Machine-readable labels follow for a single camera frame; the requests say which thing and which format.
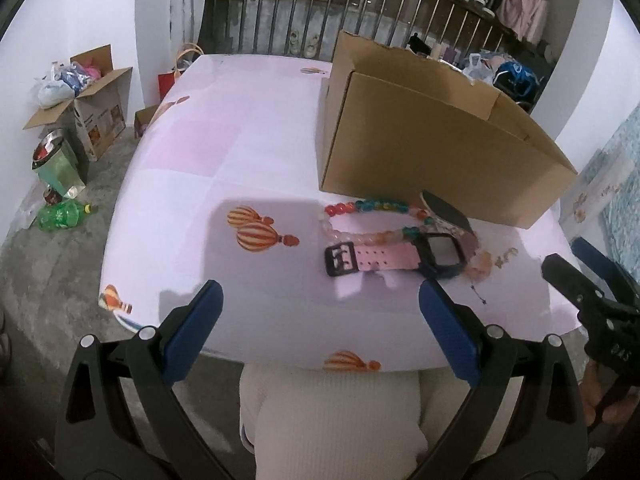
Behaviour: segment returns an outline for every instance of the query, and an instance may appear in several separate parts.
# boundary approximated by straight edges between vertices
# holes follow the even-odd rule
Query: white pants
[[[497,449],[520,388],[512,380],[478,456]],[[401,480],[468,393],[450,368],[323,372],[247,364],[240,415],[257,480]]]

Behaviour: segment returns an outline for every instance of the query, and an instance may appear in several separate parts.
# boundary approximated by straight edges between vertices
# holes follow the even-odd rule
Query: blue gripper pad
[[[479,349],[453,311],[451,298],[437,282],[425,280],[418,304],[456,377],[476,386],[481,375]]]
[[[604,254],[588,243],[584,238],[576,238],[571,242],[571,251],[607,284],[611,284],[618,276],[618,268]]]
[[[222,287],[209,280],[189,304],[190,312],[164,347],[164,373],[168,386],[183,381],[222,313]]]

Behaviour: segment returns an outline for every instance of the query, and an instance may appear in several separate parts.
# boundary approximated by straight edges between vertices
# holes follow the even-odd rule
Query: beaded bracelet
[[[330,218],[341,214],[364,213],[369,211],[389,211],[407,214],[421,223],[417,227],[403,227],[395,231],[384,231],[379,233],[347,233],[335,230]],[[385,245],[411,242],[420,233],[437,232],[436,220],[426,209],[416,206],[408,206],[403,202],[381,201],[381,200],[357,200],[356,202],[340,202],[335,205],[328,205],[324,208],[325,215],[322,215],[321,225],[325,234],[334,244],[353,242],[355,245]]]

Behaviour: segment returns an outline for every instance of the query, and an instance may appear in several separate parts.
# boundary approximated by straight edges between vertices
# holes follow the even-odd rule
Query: pink watch strap
[[[409,243],[354,247],[358,269],[391,270],[417,269],[420,265],[418,250]]]

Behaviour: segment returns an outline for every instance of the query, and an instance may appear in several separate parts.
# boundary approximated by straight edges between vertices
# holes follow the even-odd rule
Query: white sneaker
[[[305,57],[307,59],[313,59],[318,54],[318,41],[320,41],[320,36],[314,34],[306,44]]]
[[[297,30],[292,30],[289,34],[289,53],[292,56],[300,55],[300,33]]]

